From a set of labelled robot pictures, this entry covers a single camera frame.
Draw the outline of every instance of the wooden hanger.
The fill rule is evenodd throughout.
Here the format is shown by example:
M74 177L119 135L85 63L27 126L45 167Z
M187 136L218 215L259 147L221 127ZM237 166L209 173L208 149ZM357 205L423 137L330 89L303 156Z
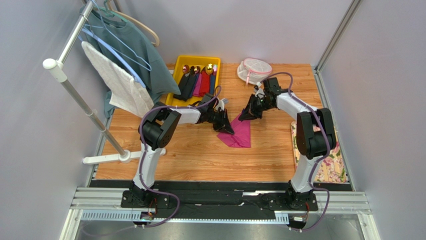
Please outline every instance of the wooden hanger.
M133 17L131 17L131 16L127 15L127 14L124 14L124 13L122 13L120 11L114 10L113 7L112 7L112 5L111 5L111 1L112 0L106 0L106 5L107 5L107 7L108 7L108 9L110 11L112 11L112 12L114 12L116 14L121 15L122 17L124 17L124 18L128 19L129 21L131 21L132 23L134 23L136 26L139 26L140 28L146 30L149 34L151 34L154 37L154 39L155 39L155 42L151 42L154 45L154 47L158 47L160 45L160 38L157 35L157 33L155 33L151 28L149 28L146 25L144 25L142 22L134 19Z

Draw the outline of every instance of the blue wire hanger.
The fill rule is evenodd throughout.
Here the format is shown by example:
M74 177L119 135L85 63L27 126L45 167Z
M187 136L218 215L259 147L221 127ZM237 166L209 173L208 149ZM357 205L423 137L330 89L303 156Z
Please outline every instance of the blue wire hanger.
M81 29L81 31L90 37L94 38L96 41L98 41L100 44L102 44L106 49L108 49L124 66L125 68L130 72L130 74L134 77L135 82L142 85L142 87L147 88L142 81L141 77L133 70L133 68L116 52L116 50L110 46L108 43L104 42L102 39L100 39L98 36L96 36L93 32L87 30L86 28Z
M101 8L96 4L96 2L94 1L94 0L91 0L92 2L93 2L93 4L96 6L96 8L98 9L98 10L100 10ZM89 27L90 28L102 28L102 29L106 29L114 38L116 38L121 44L123 44L126 48L128 48L133 54L134 54L134 56L137 58L137 59L140 59L140 60L142 60L145 64L146 64L146 66L144 66L144 65L142 65L142 64L140 64L139 62L137 62L137 61L135 61L134 59L132 59L131 57L129 57L129 56L127 56L127 55L125 55L124 53L122 53L122 52L120 52L120 51L118 51L118 50L116 50L115 48L112 48L111 46L111 48L112 49L114 49L117 53L119 53L119 54L121 54L121 55L123 55L124 57L126 57L126 58L128 58L129 60L131 60L132 62L134 62L134 63L136 63L136 64L138 64L139 66L141 66L142 68L144 68L144 69L146 69L146 70L148 70L148 71L152 71L152 67L151 67L151 65L147 62L147 61L145 61L145 59L143 59L142 57L140 57L140 56L138 56L137 54L136 54L136 52L135 51L133 51L133 49L132 48L130 48L128 45L126 45L123 41L121 41L116 35L114 35L114 33L112 33L108 28L107 28L107 26L105 25L105 23L104 23L104 19L103 19L103 17L102 17L102 14L101 13L99 13L99 16L100 16L100 21L101 21L101 23L102 23L102 26L93 26L93 25L91 25L90 24L90 22L86 19L86 21L89 23Z

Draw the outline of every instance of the clothes rack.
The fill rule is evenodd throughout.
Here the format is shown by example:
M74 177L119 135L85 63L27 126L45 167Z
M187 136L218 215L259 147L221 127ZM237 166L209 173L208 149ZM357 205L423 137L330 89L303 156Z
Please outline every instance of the clothes rack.
M98 116L94 113L94 111L89 107L89 105L85 102L82 96L77 92L77 90L73 87L71 82L68 80L68 77L63 72L64 63L67 60L67 57L76 42L80 32L89 14L92 12L94 7L94 3L92 1L87 1L86 6L81 12L77 23L72 29L71 34L68 36L66 40L65 46L57 60L52 58L48 58L43 61L43 67L50 72L50 74L65 88L65 90L71 95L71 97L77 102L81 109L83 109L86 116L90 118L93 124L100 130L102 135L111 143L114 149L118 152L118 154L104 155L104 156L91 156L85 157L83 159L84 164L99 164L99 163L108 163L108 162L116 162L120 161L123 163L128 163L132 159L138 159L141 157L141 152L130 152L129 150L123 149L114 136L110 133L110 131L105 127L105 125L99 120Z

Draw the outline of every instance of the clothes hanger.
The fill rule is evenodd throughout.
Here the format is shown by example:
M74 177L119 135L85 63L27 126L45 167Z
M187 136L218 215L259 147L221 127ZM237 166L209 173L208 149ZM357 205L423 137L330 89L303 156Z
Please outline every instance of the clothes hanger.
M96 6L96 8L99 10L100 9L100 7L96 4L96 2L94 1L94 0L90 0L90 1L92 1L93 2L93 4ZM131 48L131 47L129 47L129 46L127 46L123 41L121 41L116 35L114 35L114 33L112 33L108 28L107 28L107 26L105 25L105 22L104 22L104 19L103 19L103 17L102 17L102 14L99 14L99 17L100 17L100 22L102 23L102 26L93 26L93 25L91 25L90 24L90 22L87 20L87 18L86 18L86 21L87 21L87 23L89 24L89 27L90 27L90 31L91 31L91 33L93 34L93 31L92 31L92 28L103 28L103 29L105 29L105 30L107 30L114 38L116 38L121 44L123 44L126 48L128 48L133 54L134 54L134 56L136 57L136 58L138 58L138 59L140 59L140 60L142 60L145 64L146 64L146 66L144 66L144 65L142 65L141 63L139 63L139 62L137 62L137 61L135 61L134 59L132 59L132 58L130 58L130 57L128 57L128 56L126 56L125 54L123 54L123 53L121 53L121 52L119 52L118 50L116 50L116 49L114 49L115 51L117 51L118 53L120 53L120 54L122 54L123 56L125 56L125 57L127 57L127 58L129 58L132 62L135 62L136 64L138 64L139 66L141 66L141 67L143 67L144 69L146 69L146 70L148 70L148 71L151 71L152 70L152 67L151 67L151 65L147 62L147 61L145 61L145 59L143 59L142 57L140 57L140 56L138 56L137 54L136 54L136 52L135 51L133 51L133 49Z
M115 48L110 46L108 43L104 42L102 39L100 39L98 36L96 36L93 32L87 30L86 28L82 28L81 31L90 37L94 38L98 43L103 45L106 49L108 49L123 65L124 67L130 72L130 74L134 77L135 82L142 85L143 88L147 88L142 81L141 77L133 70L133 68L116 52Z
M113 17L117 17L119 19L121 19L123 22L127 23L129 22L129 20L127 20L127 18L121 16L120 14L111 11L110 9L108 9L107 5L106 5L106 1L103 2L103 6L104 7L94 7L93 10L97 11L97 10L101 10L102 12L105 13L106 17L108 18L113 18Z
M109 11L116 13L117 15L120 15L121 17L125 18L126 20L129 20L130 22L134 23L136 26L139 26L140 28L144 29L145 31L147 31L149 34L152 35L152 37L154 37L155 42L151 42L154 47L158 47L160 45L160 38L157 35L157 33L155 33L151 28L147 27L146 25L144 25L142 22L134 19L133 17L122 13L120 11L116 11L113 9L112 5L111 5L111 0L104 0L103 3L106 3L106 7Z

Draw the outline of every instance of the pink cloth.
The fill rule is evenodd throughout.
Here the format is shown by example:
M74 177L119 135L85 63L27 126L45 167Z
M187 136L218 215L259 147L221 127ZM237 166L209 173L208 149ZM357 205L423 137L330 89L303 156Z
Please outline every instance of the pink cloth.
M250 136L250 120L240 121L238 117L241 113L231 122L231 127L235 134L220 132L217 137L231 148L251 148Z
M201 88L201 73L198 75L198 78L196 80L196 84L195 84L195 88L194 88L194 92L193 92L193 96L195 97L201 97L200 95L200 88Z

